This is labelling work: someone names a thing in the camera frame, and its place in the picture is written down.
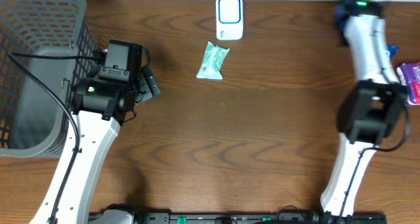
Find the purple package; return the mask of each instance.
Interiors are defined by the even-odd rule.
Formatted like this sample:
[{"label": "purple package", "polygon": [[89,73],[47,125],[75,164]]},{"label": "purple package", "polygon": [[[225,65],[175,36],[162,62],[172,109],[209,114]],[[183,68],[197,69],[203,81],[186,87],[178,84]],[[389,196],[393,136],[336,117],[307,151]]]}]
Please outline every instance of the purple package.
[{"label": "purple package", "polygon": [[420,63],[404,63],[396,69],[401,84],[406,85],[409,91],[410,105],[420,104]]}]

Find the green led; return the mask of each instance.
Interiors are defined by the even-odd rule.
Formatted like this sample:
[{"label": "green led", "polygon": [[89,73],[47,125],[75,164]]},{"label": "green led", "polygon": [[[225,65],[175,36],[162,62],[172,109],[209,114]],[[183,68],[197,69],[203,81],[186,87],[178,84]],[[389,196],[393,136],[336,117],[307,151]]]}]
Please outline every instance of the green led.
[{"label": "green led", "polygon": [[364,7],[368,5],[366,1],[357,1],[356,4],[359,6],[364,6]]}]

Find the basket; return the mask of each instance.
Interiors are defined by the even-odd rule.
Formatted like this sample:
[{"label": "basket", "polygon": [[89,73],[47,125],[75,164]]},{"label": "basket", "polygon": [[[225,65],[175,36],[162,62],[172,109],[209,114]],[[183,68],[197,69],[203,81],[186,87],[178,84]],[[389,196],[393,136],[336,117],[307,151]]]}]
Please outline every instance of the basket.
[{"label": "basket", "polygon": [[[57,103],[10,61],[6,51],[93,56],[86,0],[0,0],[0,156],[58,157],[68,120]],[[70,107],[71,88],[93,60],[18,58]]]}]

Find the wooden surface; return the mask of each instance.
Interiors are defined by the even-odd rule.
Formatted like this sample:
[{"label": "wooden surface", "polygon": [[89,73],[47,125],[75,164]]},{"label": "wooden surface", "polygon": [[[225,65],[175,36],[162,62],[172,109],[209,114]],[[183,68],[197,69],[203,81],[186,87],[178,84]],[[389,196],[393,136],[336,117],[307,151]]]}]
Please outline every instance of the wooden surface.
[{"label": "wooden surface", "polygon": [[[335,117],[354,86],[332,2],[246,1],[245,33],[217,41],[214,1],[89,0],[101,48],[111,38],[150,49],[162,94],[140,106],[106,158],[91,206],[112,203],[173,212],[276,212],[318,206],[338,148]],[[420,4],[391,4],[387,39],[394,65],[420,58]],[[207,41],[231,48],[222,81],[196,79]],[[411,137],[378,153],[355,209],[388,222],[418,223],[418,108]],[[400,138],[402,123],[383,146]],[[58,160],[0,159],[0,220],[27,223]]]}]

